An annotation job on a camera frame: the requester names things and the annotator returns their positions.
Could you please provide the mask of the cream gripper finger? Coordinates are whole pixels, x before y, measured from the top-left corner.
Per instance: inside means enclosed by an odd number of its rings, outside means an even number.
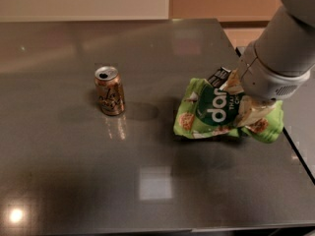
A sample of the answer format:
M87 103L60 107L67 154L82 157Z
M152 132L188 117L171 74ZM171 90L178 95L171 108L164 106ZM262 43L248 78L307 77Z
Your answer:
M238 114L234 120L235 127L243 127L256 123L267 116L276 107L276 102L260 101L244 95L240 101Z
M223 83L220 89L231 95L243 92L243 87L241 85L237 70L233 70L229 74L227 80Z

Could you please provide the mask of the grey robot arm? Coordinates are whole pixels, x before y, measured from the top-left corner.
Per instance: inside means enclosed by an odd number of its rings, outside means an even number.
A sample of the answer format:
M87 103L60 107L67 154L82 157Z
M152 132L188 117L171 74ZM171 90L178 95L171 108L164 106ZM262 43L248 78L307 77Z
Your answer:
M251 125L291 97L315 66L315 0L281 0L260 37L250 42L227 80L231 94L244 92L236 127Z

